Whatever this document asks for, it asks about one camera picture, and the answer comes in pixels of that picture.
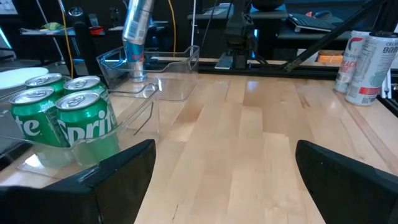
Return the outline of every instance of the can lid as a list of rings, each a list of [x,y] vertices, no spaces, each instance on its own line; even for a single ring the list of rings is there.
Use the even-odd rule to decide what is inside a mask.
[[[50,96],[54,92],[54,88],[50,86],[31,88],[16,93],[9,100],[13,105],[24,105],[35,103]]]
[[[394,32],[377,31],[372,32],[369,35],[373,37],[383,37],[383,38],[398,38],[398,34]]]
[[[55,106],[60,110],[77,110],[92,105],[100,98],[100,95],[95,91],[79,91],[62,97]]]
[[[63,88],[66,90],[85,90],[97,85],[100,82],[100,78],[94,75],[88,75],[85,77],[75,78],[66,82]]]
[[[25,85],[29,87],[43,86],[49,83],[56,82],[62,78],[59,73],[48,73],[45,75],[37,76],[25,81]]]

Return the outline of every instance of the white plate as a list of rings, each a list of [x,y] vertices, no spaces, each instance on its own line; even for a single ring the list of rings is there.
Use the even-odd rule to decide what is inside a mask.
[[[48,69],[42,67],[19,68],[0,72],[0,90],[21,86],[26,80],[40,75],[45,75]]]

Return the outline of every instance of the desk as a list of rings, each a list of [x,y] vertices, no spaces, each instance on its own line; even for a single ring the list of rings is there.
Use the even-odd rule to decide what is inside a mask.
[[[136,223],[324,223],[295,164],[307,139],[398,174],[398,119],[357,107],[334,82],[200,75],[184,102],[160,102],[162,141]],[[10,166],[1,185],[56,180]]]

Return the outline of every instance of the blue and silver can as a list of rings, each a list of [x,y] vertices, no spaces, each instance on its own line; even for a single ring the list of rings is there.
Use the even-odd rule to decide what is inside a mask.
[[[143,45],[155,0],[130,0],[124,22],[123,40]]]
[[[144,44],[133,44],[124,42],[124,51],[130,71],[130,78],[133,82],[144,82],[147,74],[144,71]]]

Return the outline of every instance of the white can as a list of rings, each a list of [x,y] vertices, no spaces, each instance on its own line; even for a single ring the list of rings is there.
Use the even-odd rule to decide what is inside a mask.
[[[372,32],[366,38],[358,57],[358,65],[348,87],[346,100],[368,106],[376,99],[398,51],[398,34]]]
[[[354,75],[357,64],[357,58],[361,53],[362,45],[365,43],[366,37],[369,35],[368,31],[353,30],[351,38],[347,42],[346,49],[343,55],[343,62],[338,70],[335,90],[340,93],[346,93],[348,85]]]

